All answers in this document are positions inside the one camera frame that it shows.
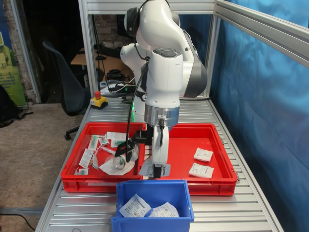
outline blue bin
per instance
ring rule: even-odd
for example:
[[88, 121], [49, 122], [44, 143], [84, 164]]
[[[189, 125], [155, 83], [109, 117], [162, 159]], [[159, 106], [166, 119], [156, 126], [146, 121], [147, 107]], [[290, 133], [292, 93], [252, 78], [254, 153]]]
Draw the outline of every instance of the blue bin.
[[[135, 194], [151, 208], [169, 202], [179, 217], [123, 217], [119, 212]], [[186, 180], [130, 180], [117, 184], [117, 211], [112, 217], [113, 232], [189, 232], [194, 214]]]

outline red button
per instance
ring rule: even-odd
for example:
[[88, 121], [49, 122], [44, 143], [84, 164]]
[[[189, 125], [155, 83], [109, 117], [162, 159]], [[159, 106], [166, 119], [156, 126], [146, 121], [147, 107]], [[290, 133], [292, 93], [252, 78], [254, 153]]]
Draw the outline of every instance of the red button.
[[100, 91], [95, 91], [95, 98], [100, 99], [101, 98], [101, 92]]

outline red plastic crate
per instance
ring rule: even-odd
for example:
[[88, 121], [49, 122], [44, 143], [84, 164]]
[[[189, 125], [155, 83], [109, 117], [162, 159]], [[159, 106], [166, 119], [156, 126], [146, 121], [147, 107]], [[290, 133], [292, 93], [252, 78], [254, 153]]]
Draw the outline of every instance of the red plastic crate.
[[[194, 159], [197, 148], [213, 151], [210, 162]], [[189, 175], [197, 163], [214, 168], [212, 178]], [[233, 195], [237, 175], [216, 127], [211, 123], [179, 123], [169, 131], [169, 176], [161, 179], [186, 179], [190, 195]]]
[[[126, 133], [127, 123], [124, 122], [88, 122], [86, 123], [81, 135], [79, 136], [74, 149], [72, 150], [66, 165], [61, 172], [61, 179], [64, 190], [67, 192], [116, 192], [116, 184], [127, 180], [139, 180], [142, 164], [145, 158], [145, 145], [139, 148], [139, 158], [135, 161], [134, 168], [124, 175], [108, 175], [101, 169], [98, 171], [89, 167], [88, 175], [74, 175], [79, 167], [79, 162], [83, 156], [85, 148], [88, 148], [91, 135], [105, 135], [106, 132]], [[131, 123], [129, 137], [133, 137], [136, 131], [146, 129], [145, 123]], [[98, 165], [101, 166], [105, 159], [110, 155], [107, 151], [98, 152]]]

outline desk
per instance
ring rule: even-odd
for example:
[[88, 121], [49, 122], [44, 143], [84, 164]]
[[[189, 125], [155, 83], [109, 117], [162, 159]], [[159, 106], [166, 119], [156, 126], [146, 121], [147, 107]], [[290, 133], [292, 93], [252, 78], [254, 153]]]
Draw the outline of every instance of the desk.
[[[102, 110], [88, 108], [67, 159], [87, 122], [127, 121], [130, 106], [121, 101], [121, 98], [109, 98], [108, 106]], [[191, 196], [195, 221], [191, 223], [190, 232], [282, 232], [280, 223], [211, 100], [181, 101], [179, 123], [183, 122], [213, 123], [239, 177], [233, 196]], [[145, 158], [148, 158], [151, 148], [146, 146], [145, 150]], [[74, 228], [82, 232], [111, 232], [116, 202], [115, 193], [65, 192], [59, 175], [36, 232], [72, 232]]]
[[[98, 68], [98, 62], [99, 62], [98, 60], [96, 60], [97, 56], [98, 56], [97, 50], [94, 49], [94, 61], [96, 64], [96, 68]], [[124, 75], [129, 76], [129, 79], [132, 79], [134, 77], [132, 70], [127, 65], [125, 65], [121, 61], [121, 59], [110, 57], [110, 56], [104, 56], [104, 57], [106, 57], [106, 59], [103, 60], [104, 67], [105, 67], [105, 73], [108, 73], [109, 70], [111, 69], [118, 69], [118, 70], [122, 70], [121, 73], [123, 73]], [[86, 55], [77, 54], [74, 57], [74, 59], [71, 61], [71, 65], [82, 65], [83, 69], [85, 69], [85, 67], [87, 66]], [[102, 62], [100, 62], [100, 70], [103, 71]]]

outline poster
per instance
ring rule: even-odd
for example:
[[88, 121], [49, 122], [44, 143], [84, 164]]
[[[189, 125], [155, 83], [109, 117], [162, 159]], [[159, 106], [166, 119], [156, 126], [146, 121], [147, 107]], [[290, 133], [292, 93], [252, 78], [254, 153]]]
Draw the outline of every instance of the poster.
[[2, 0], [0, 0], [0, 85], [3, 86], [16, 106], [27, 104], [15, 54], [12, 51]]

